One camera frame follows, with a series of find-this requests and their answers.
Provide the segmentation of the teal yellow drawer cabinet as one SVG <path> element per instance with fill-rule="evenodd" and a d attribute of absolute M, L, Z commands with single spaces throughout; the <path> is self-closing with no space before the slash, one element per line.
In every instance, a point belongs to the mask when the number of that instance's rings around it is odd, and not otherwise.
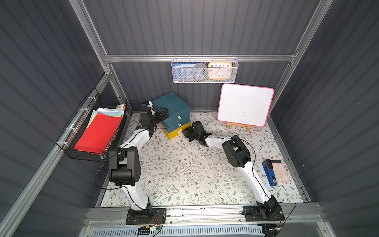
<path fill-rule="evenodd" d="M 160 110 L 168 110 L 168 118 L 164 120 L 163 132 L 168 139 L 173 139 L 190 126 L 190 106 L 177 94 L 171 92 L 152 101 L 153 106 Z"/>

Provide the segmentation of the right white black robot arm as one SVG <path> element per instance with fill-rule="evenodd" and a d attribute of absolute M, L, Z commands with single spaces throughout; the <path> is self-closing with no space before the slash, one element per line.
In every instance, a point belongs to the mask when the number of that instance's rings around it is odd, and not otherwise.
<path fill-rule="evenodd" d="M 251 158 L 251 153 L 243 140 L 237 135 L 227 138 L 208 133 L 200 121 L 192 123 L 190 127 L 183 131 L 183 134 L 190 142 L 196 140 L 200 145 L 205 147 L 222 149 L 226 154 L 229 164 L 240 170 L 247 180 L 256 198 L 260 217 L 268 220 L 275 216 L 275 211 L 280 208 L 280 205 L 255 171 L 255 158 Z"/>

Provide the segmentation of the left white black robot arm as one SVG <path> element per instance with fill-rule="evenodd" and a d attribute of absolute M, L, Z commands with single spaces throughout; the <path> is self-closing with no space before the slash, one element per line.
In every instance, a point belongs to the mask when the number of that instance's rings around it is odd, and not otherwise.
<path fill-rule="evenodd" d="M 137 212 L 147 212 L 151 208 L 149 198 L 139 184 L 142 173 L 139 151 L 152 138 L 157 125 L 166 118 L 168 112 L 165 108 L 158 110 L 152 101 L 143 102 L 140 124 L 109 159 L 109 181 L 126 193 L 131 209 Z"/>

